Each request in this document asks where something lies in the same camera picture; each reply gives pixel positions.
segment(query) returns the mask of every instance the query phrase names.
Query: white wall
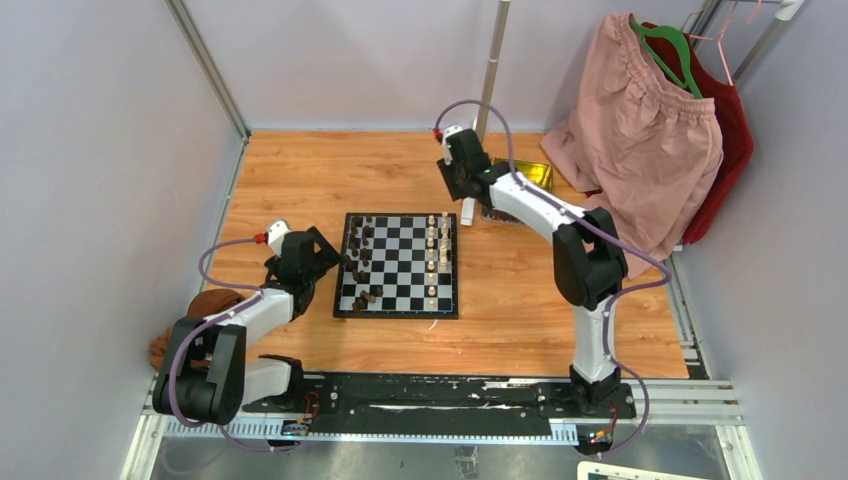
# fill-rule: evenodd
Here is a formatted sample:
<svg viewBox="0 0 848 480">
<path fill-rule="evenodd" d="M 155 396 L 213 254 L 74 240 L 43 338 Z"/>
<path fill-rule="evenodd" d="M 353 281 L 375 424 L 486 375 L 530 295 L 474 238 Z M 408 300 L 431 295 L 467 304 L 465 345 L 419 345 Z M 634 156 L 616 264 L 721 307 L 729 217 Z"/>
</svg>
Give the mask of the white wall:
<svg viewBox="0 0 848 480">
<path fill-rule="evenodd" d="M 239 142 L 162 1 L 0 5 L 0 477 L 117 478 Z"/>
<path fill-rule="evenodd" d="M 398 130 L 431 128 L 447 104 L 479 98 L 498 5 L 187 3 L 251 127 Z M 517 130 L 549 127 L 574 104 L 591 36 L 605 14 L 635 10 L 640 19 L 679 25 L 701 3 L 516 0 L 493 103 Z M 460 115 L 473 118 L 469 112 Z"/>
<path fill-rule="evenodd" d="M 807 2 L 743 85 L 756 153 L 683 251 L 708 358 L 733 381 L 767 479 L 848 465 L 846 15 L 845 2 Z"/>
</svg>

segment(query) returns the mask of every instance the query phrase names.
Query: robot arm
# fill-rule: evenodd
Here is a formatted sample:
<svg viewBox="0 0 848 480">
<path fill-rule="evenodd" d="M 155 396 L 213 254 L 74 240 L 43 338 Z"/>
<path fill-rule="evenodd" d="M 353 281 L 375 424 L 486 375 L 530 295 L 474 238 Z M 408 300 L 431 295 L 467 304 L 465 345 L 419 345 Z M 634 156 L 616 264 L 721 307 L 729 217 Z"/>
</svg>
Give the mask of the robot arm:
<svg viewBox="0 0 848 480">
<path fill-rule="evenodd" d="M 315 282 L 339 263 L 340 256 L 316 228 L 291 231 L 283 220 L 257 238 L 274 252 L 265 262 L 268 273 L 261 290 L 225 312 L 203 319 L 185 317 L 174 324 L 153 391 L 157 412 L 173 414 L 170 372 L 180 345 L 201 327 L 205 330 L 189 343 L 173 379 L 184 416 L 226 425 L 242 405 L 260 398 L 303 396 L 299 360 L 263 356 L 247 365 L 247 346 L 303 314 L 312 301 Z M 191 367 L 192 359 L 203 358 L 210 359 L 208 368 Z"/>
<path fill-rule="evenodd" d="M 492 164 L 473 130 L 450 127 L 441 143 L 445 157 L 438 165 L 452 199 L 473 197 L 483 205 L 513 215 L 551 243 L 554 280 L 575 312 L 577 351 L 572 380 L 584 386 L 590 404 L 602 400 L 620 379 L 620 372 L 603 349 L 604 334 L 608 345 L 613 345 L 613 319 L 605 333 L 603 307 L 610 296 L 621 290 L 627 264 L 620 248 L 564 214 L 568 211 L 583 217 L 617 237 L 609 212 L 586 211 L 543 191 L 540 192 L 551 202 L 530 193 L 528 189 L 535 187 L 523 174 L 513 175 L 506 163 Z M 586 251 L 584 243 L 593 248 Z"/>
</svg>

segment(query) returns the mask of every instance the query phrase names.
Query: pink shorts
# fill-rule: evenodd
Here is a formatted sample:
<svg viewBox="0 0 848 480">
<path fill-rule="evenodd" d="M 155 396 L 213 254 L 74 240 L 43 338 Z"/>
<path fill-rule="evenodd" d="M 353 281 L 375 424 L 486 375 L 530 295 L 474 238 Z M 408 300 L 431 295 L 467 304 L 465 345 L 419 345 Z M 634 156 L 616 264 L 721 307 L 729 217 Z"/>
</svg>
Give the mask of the pink shorts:
<svg viewBox="0 0 848 480">
<path fill-rule="evenodd" d="M 602 190 L 583 207 L 609 210 L 622 240 L 663 260 L 715 180 L 721 131 L 713 100 L 669 82 L 630 18 L 604 18 L 577 105 L 541 145 L 577 191 Z M 649 266 L 630 254 L 627 264 L 630 278 Z"/>
</svg>

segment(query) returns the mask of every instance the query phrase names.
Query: wooden floor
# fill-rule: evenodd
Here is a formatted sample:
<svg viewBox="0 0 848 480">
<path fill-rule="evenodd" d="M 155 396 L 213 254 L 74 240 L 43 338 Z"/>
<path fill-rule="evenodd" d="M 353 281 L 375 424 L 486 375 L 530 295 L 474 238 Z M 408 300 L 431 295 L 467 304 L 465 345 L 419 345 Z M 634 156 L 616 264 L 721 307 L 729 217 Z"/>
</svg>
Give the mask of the wooden floor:
<svg viewBox="0 0 848 480">
<path fill-rule="evenodd" d="M 516 136 L 518 159 L 547 161 L 540 135 Z M 487 137 L 493 157 L 502 136 Z M 251 237 L 278 217 L 295 230 L 317 226 L 338 249 L 347 212 L 459 212 L 436 167 L 428 133 L 260 132 L 251 138 L 222 240 Z M 562 177 L 555 193 L 579 202 Z M 269 250 L 220 250 L 213 277 L 259 284 Z M 574 354 L 571 307 L 553 281 L 551 247 L 526 227 L 487 223 L 459 234 L 460 319 L 337 319 L 335 269 L 317 286 L 309 311 L 266 335 L 249 357 L 299 358 L 310 370 L 566 375 Z M 638 281 L 658 278 L 649 271 Z M 663 288 L 627 295 L 616 317 L 619 358 L 648 377 L 686 377 Z"/>
</svg>

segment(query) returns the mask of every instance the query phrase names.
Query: metal pole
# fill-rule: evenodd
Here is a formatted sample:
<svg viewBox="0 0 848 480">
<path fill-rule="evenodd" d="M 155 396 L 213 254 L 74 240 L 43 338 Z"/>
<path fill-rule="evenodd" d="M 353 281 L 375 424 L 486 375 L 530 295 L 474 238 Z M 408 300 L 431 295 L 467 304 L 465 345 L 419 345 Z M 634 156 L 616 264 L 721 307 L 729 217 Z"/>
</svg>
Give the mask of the metal pole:
<svg viewBox="0 0 848 480">
<path fill-rule="evenodd" d="M 773 19 L 766 31 L 757 40 L 757 43 L 748 52 L 748 56 L 739 64 L 739 68 L 733 72 L 733 82 L 740 83 L 745 78 L 745 73 L 751 67 L 751 64 L 760 57 L 765 48 L 774 40 L 775 35 L 783 29 L 786 22 L 780 19 Z"/>
<path fill-rule="evenodd" d="M 215 66 L 215 62 L 212 61 L 212 55 L 209 54 L 209 49 L 207 49 L 206 45 L 203 43 L 203 38 L 201 38 L 200 32 L 197 30 L 197 26 L 195 26 L 194 20 L 191 19 L 191 15 L 188 12 L 188 8 L 185 6 L 185 2 L 183 0 L 165 0 L 165 3 L 174 15 L 174 20 L 176 20 L 177 25 L 180 27 L 180 30 L 182 30 L 186 42 L 191 48 L 192 53 L 194 53 L 194 57 L 197 59 L 197 62 L 200 64 L 201 70 L 203 70 L 203 73 L 206 74 L 206 79 L 209 80 L 209 84 L 215 92 L 215 95 L 218 97 L 218 101 L 220 101 L 221 105 L 224 107 L 224 111 L 230 118 L 233 128 L 235 128 L 236 132 L 238 132 L 238 135 L 241 137 L 241 141 L 246 142 L 247 137 L 250 135 L 250 130 L 244 123 L 244 118 L 241 116 L 241 113 L 236 106 L 236 102 L 233 100 L 233 96 L 224 84 L 224 79 L 221 77 L 221 73 Z"/>
<path fill-rule="evenodd" d="M 719 9 L 721 8 L 721 0 L 705 0 L 704 6 L 698 18 L 695 19 L 695 24 L 692 25 L 692 30 L 689 31 L 692 35 L 699 37 L 706 36 L 710 25 L 713 24 Z M 697 38 L 692 39 L 692 48 L 696 48 L 701 41 Z"/>
<path fill-rule="evenodd" d="M 503 34 L 506 30 L 506 17 L 509 13 L 511 0 L 500 0 L 498 4 L 498 16 L 495 19 L 495 33 L 492 36 L 492 47 L 489 50 L 489 64 L 486 66 L 486 79 L 483 81 L 483 95 L 480 101 L 486 105 L 492 102 L 492 92 L 495 90 L 495 75 L 498 73 L 498 59 L 501 56 L 501 45 L 503 45 Z M 486 123 L 489 121 L 489 109 L 480 107 L 477 111 L 477 122 L 474 131 L 477 138 L 483 142 L 486 135 Z"/>
</svg>

